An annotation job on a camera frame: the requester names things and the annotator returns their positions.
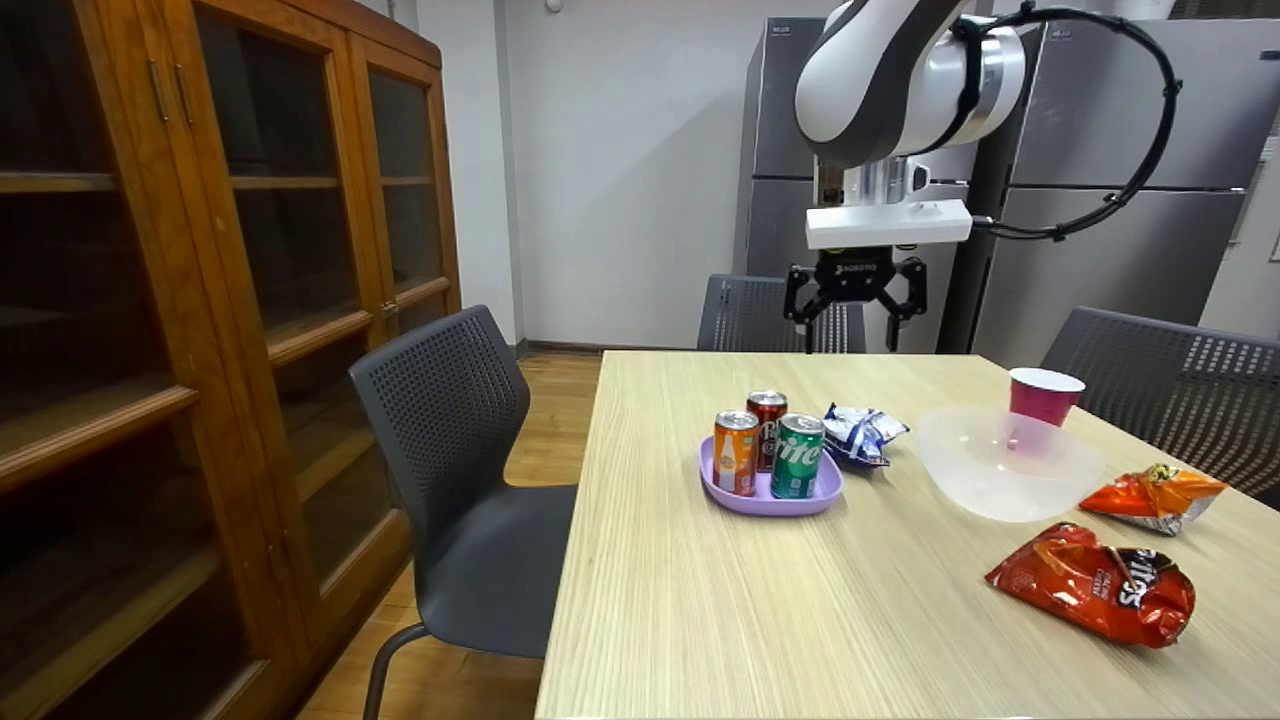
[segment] light wood tabletop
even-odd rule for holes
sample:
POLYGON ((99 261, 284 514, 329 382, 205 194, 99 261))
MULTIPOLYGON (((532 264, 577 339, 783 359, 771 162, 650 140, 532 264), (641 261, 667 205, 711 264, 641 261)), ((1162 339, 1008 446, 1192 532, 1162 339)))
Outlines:
MULTIPOLYGON (((719 511, 697 445, 719 406, 783 386, 920 425, 1008 406, 976 354, 610 352, 537 717, 1277 717, 1280 511, 1225 493, 1185 534, 1064 511, 1105 544, 1162 546, 1198 584, 1181 642, 1105 642, 984 584, 1041 525, 950 503, 915 435, 843 474, 810 519, 719 511)), ((1167 460, 1074 411, 1100 470, 1167 460)))

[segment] paper cup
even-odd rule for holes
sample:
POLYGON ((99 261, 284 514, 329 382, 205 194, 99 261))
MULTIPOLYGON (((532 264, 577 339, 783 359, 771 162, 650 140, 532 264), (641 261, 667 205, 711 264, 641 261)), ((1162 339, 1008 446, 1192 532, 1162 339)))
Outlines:
POLYGON ((1014 367, 1008 370, 1008 406, 1018 416, 1038 416, 1041 425, 1064 425, 1082 401, 1083 378, 1052 367, 1014 367))

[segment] chair leg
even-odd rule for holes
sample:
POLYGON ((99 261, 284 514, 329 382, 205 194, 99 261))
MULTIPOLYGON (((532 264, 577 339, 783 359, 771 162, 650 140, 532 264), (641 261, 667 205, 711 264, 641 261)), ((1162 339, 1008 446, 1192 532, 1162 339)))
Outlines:
POLYGON ((390 685, 391 656, 405 642, 425 640, 425 637, 432 637, 432 629, 430 622, 411 622, 411 629, 402 629, 396 637, 390 637, 385 647, 376 647, 376 658, 372 658, 372 670, 369 670, 363 720, 376 720, 379 707, 385 707, 385 685, 390 685))

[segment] chair backrest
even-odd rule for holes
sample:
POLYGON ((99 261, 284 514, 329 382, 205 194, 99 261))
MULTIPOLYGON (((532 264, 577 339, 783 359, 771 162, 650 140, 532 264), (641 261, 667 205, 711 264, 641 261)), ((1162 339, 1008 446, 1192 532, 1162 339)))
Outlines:
POLYGON ((488 309, 463 309, 358 359, 353 382, 430 560, 506 484, 528 411, 517 352, 488 309))
POLYGON ((1083 406, 1280 503, 1280 343, 1078 309, 1046 354, 1083 406))
MULTIPOLYGON (((783 321, 783 277, 708 277, 697 348, 705 352, 803 352, 803 337, 783 321)), ((866 309, 834 302, 811 325, 811 352, 866 352, 866 309)))

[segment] gray chair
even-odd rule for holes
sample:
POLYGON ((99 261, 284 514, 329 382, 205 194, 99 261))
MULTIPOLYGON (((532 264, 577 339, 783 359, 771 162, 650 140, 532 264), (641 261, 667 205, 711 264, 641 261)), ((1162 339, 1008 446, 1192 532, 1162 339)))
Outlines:
POLYGON ((1083 406, 1280 507, 1280 343, 1078 309, 1049 367, 1083 406))
MULTIPOLYGON (((708 277, 700 352, 803 352, 803 337, 783 321, 783 277, 708 277)), ((866 309, 834 302, 811 325, 811 352, 866 352, 866 309)))
POLYGON ((363 717, 379 710, 409 640, 545 656, 577 493, 506 484, 528 382, 488 309, 376 348, 353 382, 411 525, 419 608, 419 622, 376 650, 363 717))

